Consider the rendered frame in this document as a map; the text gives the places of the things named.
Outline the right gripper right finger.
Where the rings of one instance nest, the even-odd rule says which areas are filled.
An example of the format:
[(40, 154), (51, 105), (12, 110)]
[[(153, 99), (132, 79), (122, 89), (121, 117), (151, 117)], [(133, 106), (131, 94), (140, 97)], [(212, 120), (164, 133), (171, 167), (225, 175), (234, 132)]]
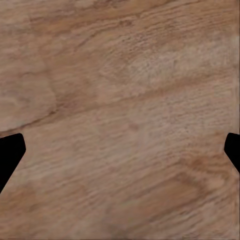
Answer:
[(229, 133), (227, 135), (224, 151), (240, 172), (240, 135), (235, 133)]

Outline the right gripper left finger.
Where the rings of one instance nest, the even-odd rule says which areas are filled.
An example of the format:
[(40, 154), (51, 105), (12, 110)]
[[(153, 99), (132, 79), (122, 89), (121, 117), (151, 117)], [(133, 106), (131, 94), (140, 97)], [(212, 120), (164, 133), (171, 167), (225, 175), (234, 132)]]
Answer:
[(0, 193), (26, 152), (21, 133), (0, 138)]

